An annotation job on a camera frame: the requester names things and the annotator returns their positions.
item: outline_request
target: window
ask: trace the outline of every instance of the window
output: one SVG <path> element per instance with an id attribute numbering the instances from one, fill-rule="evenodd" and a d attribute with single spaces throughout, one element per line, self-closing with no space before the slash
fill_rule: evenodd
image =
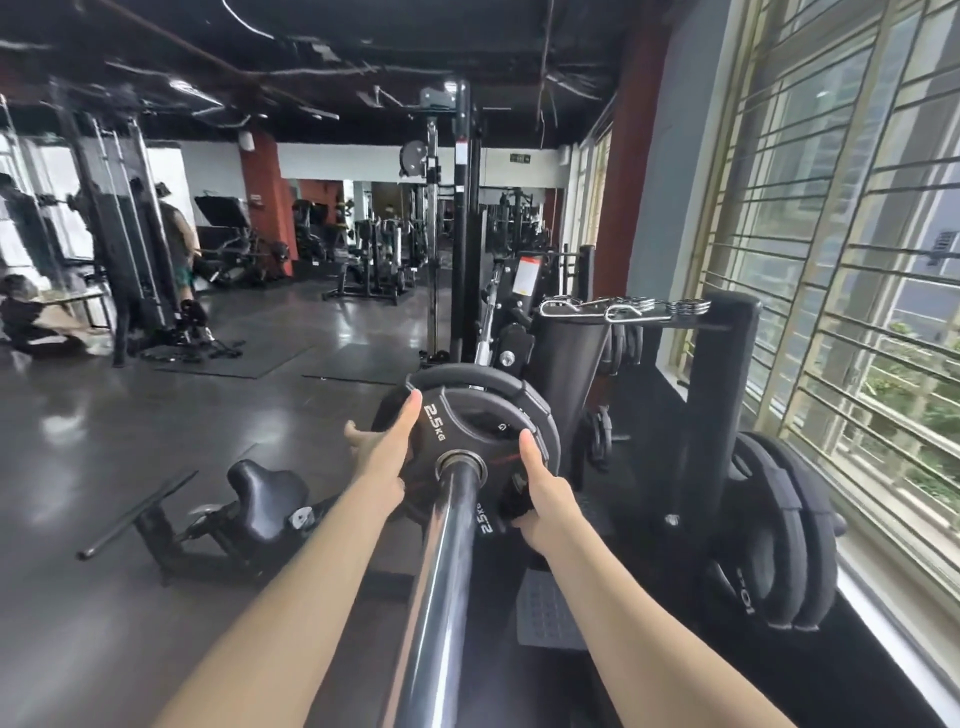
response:
<path id="1" fill-rule="evenodd" d="M 747 425 L 826 473 L 955 602 L 960 3 L 755 12 L 688 293 L 760 299 Z M 677 364 L 691 351 L 688 339 Z"/>

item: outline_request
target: ceiling pipe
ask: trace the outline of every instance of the ceiling pipe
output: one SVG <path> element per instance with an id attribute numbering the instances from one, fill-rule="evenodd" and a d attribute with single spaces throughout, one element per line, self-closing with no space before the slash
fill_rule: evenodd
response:
<path id="1" fill-rule="evenodd" d="M 547 13 L 546 13 L 546 37 L 543 39 L 543 54 L 540 56 L 540 88 L 537 91 L 537 124 L 538 125 L 540 124 L 540 121 L 542 119 L 542 113 L 541 113 L 542 109 L 540 108 L 540 105 L 543 103 L 543 87 L 546 86 L 546 56 L 550 50 L 550 31 L 553 28 L 553 3 L 554 3 L 554 0 L 550 0 L 550 6 L 547 9 Z"/>
<path id="2" fill-rule="evenodd" d="M 230 65 L 223 59 L 217 58 L 212 53 L 207 53 L 203 48 L 198 48 L 193 43 L 187 42 L 180 36 L 177 36 L 176 34 L 173 34 L 164 28 L 161 28 L 160 26 L 156 25 L 150 20 L 147 20 L 146 18 L 141 17 L 135 12 L 130 11 L 127 8 L 124 8 L 122 5 L 118 5 L 117 3 L 113 2 L 113 0 L 96 0 L 96 1 L 101 5 L 105 6 L 106 8 L 109 8 L 110 10 L 116 12 L 118 15 L 122 15 L 123 17 L 127 18 L 130 22 L 136 25 L 139 25 L 141 28 L 145 28 L 146 30 L 151 31 L 152 33 L 156 33 L 158 36 L 165 37 L 171 43 L 174 43 L 175 45 L 179 46 L 183 50 L 188 51 L 196 56 L 200 56 L 203 59 L 206 59 L 213 65 L 217 66 L 221 70 L 228 72 L 233 76 L 237 76 L 245 81 L 253 81 L 257 85 L 259 85 L 263 90 L 270 91 L 279 96 L 284 96 L 287 99 L 290 99 L 291 101 L 296 102 L 300 106 L 309 106 L 309 104 L 303 101 L 299 96 L 296 96 L 290 93 L 289 91 L 284 91 L 282 88 L 276 88 L 275 86 L 260 84 L 256 79 L 257 74 L 253 74 L 248 71 L 242 71 L 239 68 L 235 68 L 234 66 Z"/>

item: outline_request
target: wire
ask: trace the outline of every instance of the wire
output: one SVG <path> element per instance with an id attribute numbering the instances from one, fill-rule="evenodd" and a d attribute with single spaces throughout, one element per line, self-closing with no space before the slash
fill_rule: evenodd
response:
<path id="1" fill-rule="evenodd" d="M 276 40 L 276 38 L 273 37 L 273 36 L 271 36 L 269 33 L 264 33 L 264 32 L 261 31 L 261 30 L 257 30 L 256 28 L 254 28 L 253 25 L 251 25 L 251 24 L 248 23 L 246 20 L 244 20 L 242 17 L 240 17 L 236 12 L 233 11 L 233 8 L 231 8 L 231 7 L 227 4 L 227 0 L 220 0 L 220 2 L 223 3 L 223 6 L 227 9 L 227 12 L 229 12 L 231 15 L 233 15 L 233 19 L 236 20 L 238 23 L 240 23 L 240 25 L 242 25 L 242 26 L 243 26 L 244 28 L 246 28 L 248 31 L 250 31 L 251 33 L 256 33 L 258 36 L 268 37 L 270 40 Z"/>

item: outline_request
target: exercise equipment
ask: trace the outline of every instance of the exercise equipment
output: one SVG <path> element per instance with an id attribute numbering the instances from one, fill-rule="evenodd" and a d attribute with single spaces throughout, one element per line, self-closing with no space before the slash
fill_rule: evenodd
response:
<path id="1" fill-rule="evenodd" d="M 230 288 L 262 286 L 286 278 L 283 264 L 290 251 L 282 242 L 269 242 L 247 221 L 235 197 L 198 195 L 197 208 L 212 228 L 215 239 L 201 236 L 202 257 L 194 260 L 194 272 L 207 282 Z"/>
<path id="2" fill-rule="evenodd" d="M 403 257 L 404 229 L 400 221 L 359 220 L 354 224 L 355 246 L 341 262 L 337 287 L 323 293 L 332 298 L 365 298 L 390 301 L 413 289 L 416 276 Z"/>

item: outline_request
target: black mat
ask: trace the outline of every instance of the black mat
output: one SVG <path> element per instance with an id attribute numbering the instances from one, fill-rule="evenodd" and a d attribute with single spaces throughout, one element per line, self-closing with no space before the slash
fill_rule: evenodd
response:
<path id="1" fill-rule="evenodd" d="M 231 344 L 231 339 L 224 340 Z M 310 347 L 302 342 L 271 341 L 268 337 L 248 340 L 240 349 L 243 356 L 236 359 L 226 357 L 208 359 L 200 364 L 185 362 L 158 362 L 154 369 L 158 372 L 172 372 L 175 374 L 234 376 L 240 379 L 260 379 L 277 367 L 286 364 Z M 163 354 L 164 349 L 157 347 L 152 353 Z"/>
<path id="2" fill-rule="evenodd" d="M 400 384 L 420 368 L 417 349 L 390 344 L 347 344 L 321 362 L 313 379 Z"/>

